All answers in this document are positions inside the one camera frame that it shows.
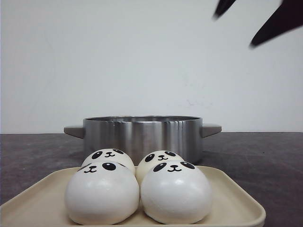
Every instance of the pot handle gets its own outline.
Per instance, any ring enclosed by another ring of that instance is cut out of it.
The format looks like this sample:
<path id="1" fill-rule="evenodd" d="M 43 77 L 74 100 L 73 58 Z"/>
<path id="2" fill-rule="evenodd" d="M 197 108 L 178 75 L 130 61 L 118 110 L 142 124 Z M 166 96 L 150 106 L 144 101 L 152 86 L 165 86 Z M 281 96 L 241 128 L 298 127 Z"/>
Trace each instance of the pot handle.
<path id="1" fill-rule="evenodd" d="M 211 135 L 215 135 L 221 131 L 222 131 L 222 126 L 218 124 L 205 123 L 202 124 L 202 128 L 200 129 L 200 136 L 202 138 L 205 138 Z"/>
<path id="2" fill-rule="evenodd" d="M 81 125 L 64 127 L 64 133 L 80 139 L 84 138 L 84 128 Z"/>

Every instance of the dark countertop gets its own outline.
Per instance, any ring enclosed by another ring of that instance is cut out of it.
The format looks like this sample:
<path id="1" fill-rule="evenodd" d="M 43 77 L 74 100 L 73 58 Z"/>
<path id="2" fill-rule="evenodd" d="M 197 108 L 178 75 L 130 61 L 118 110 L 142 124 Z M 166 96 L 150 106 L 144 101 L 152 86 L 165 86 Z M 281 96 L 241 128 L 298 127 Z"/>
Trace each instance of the dark countertop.
<path id="1" fill-rule="evenodd" d="M 82 140 L 65 134 L 1 135 L 1 204 L 48 174 L 80 166 Z M 223 170 L 266 210 L 266 227 L 303 226 L 303 133 L 219 133 L 197 165 Z"/>

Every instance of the square plate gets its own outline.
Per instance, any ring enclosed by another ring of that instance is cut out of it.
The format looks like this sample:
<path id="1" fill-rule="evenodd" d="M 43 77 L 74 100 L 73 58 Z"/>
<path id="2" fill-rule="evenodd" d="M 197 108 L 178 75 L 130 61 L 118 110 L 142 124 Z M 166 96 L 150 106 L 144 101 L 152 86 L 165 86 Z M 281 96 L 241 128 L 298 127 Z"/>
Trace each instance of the square plate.
<path id="1" fill-rule="evenodd" d="M 197 166 L 213 188 L 213 206 L 203 220 L 193 227 L 262 227 L 264 208 L 238 186 L 223 171 Z M 71 176 L 79 167 L 53 172 L 1 206 L 2 226 L 77 226 L 68 217 L 64 206 L 64 192 Z M 163 225 L 145 215 L 142 206 L 117 226 Z"/>

